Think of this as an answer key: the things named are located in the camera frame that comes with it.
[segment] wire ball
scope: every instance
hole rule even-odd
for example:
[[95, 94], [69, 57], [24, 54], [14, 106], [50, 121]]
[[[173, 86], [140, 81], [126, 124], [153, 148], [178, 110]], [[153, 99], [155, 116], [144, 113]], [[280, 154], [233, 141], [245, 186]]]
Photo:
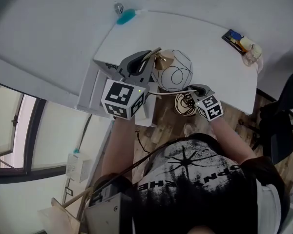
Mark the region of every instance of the wire ball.
[[190, 94], [178, 94], [175, 98], [175, 109], [183, 116], [194, 116], [197, 113], [195, 102]]
[[192, 62], [186, 54], [176, 49], [158, 53], [152, 78], [162, 89], [180, 91], [190, 84], [192, 76]]

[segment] shoe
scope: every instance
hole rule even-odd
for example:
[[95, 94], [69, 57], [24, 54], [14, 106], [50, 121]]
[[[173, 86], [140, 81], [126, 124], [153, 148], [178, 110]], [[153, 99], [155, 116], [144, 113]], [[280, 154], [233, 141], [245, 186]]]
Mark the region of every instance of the shoe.
[[194, 125], [191, 124], [191, 123], [186, 123], [184, 125], [184, 134], [185, 134], [185, 137], [188, 137], [192, 134], [194, 134], [195, 131], [194, 131]]

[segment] glass pane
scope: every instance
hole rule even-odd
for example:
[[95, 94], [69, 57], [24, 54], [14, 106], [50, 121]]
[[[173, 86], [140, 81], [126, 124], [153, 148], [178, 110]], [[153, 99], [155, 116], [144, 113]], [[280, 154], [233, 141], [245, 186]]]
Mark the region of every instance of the glass pane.
[[0, 86], [0, 153], [11, 150], [13, 123], [21, 93]]
[[14, 168], [22, 168], [24, 164], [24, 148], [27, 129], [35, 101], [36, 98], [24, 95], [18, 115], [18, 123], [15, 129], [13, 153], [0, 157], [0, 159]]

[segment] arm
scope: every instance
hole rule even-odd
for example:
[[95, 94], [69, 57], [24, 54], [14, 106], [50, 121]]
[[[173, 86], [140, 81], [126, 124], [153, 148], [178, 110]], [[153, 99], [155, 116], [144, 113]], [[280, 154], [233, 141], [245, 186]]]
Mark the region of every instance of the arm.
[[222, 117], [210, 122], [216, 138], [228, 158], [241, 165], [245, 160], [256, 158], [255, 153]]
[[[119, 174], [133, 164], [135, 117], [116, 118], [103, 158], [101, 176]], [[131, 172], [125, 175], [131, 181]]]

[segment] black office chair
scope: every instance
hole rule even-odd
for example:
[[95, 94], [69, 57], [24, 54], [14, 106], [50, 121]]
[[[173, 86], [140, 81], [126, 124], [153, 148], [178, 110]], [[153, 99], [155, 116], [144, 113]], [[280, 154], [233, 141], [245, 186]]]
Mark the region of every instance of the black office chair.
[[288, 78], [278, 101], [260, 108], [259, 129], [244, 124], [259, 134], [253, 146], [263, 146], [263, 155], [269, 156], [274, 164], [284, 160], [293, 152], [293, 126], [289, 111], [293, 109], [293, 74]]

